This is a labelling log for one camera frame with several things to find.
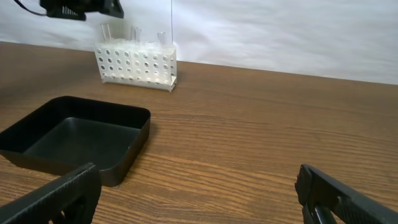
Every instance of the wire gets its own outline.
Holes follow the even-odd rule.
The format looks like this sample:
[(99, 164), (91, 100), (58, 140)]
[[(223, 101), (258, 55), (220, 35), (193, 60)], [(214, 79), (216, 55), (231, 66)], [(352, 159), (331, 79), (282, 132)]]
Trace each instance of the wire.
[(20, 6), (21, 8), (25, 9), (26, 11), (28, 11), (28, 12), (30, 12), (30, 13), (32, 13), (32, 14), (35, 14), (35, 15), (37, 15), (37, 16), (46, 16), (46, 14), (41, 14), (41, 13), (38, 13), (38, 12), (34, 12), (34, 11), (29, 10), (29, 9), (26, 8), (19, 0), (14, 0), (14, 1), (18, 4), (18, 6)]

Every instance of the wooden tabletop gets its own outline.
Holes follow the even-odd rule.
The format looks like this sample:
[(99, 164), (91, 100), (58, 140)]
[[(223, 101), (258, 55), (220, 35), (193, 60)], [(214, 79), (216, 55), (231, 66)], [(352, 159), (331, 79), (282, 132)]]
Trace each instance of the wooden tabletop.
[[(398, 210), (398, 86), (179, 62), (169, 93), (102, 84), (93, 52), (4, 42), (0, 69), (0, 131), (64, 95), (151, 111), (93, 223), (302, 223), (300, 164)], [(56, 178), (0, 157), (0, 205)]]

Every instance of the wood grain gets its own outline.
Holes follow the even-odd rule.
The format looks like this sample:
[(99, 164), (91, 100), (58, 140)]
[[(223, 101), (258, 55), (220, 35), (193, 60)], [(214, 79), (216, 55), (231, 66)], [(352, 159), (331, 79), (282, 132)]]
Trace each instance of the wood grain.
[[(179, 62), (168, 93), (102, 84), (92, 52), (9, 43), (0, 64), (0, 131), (63, 95), (151, 111), (93, 223), (302, 223), (303, 163), (398, 210), (398, 86)], [(0, 205), (55, 178), (1, 157)]]

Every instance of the rectangular container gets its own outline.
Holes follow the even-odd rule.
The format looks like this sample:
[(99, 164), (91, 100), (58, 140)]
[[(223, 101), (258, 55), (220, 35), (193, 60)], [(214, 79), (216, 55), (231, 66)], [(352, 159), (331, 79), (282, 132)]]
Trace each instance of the rectangular container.
[(149, 127), (147, 109), (62, 96), (0, 133), (0, 154), (19, 167), (55, 175), (92, 162), (102, 184), (111, 187), (123, 181)]

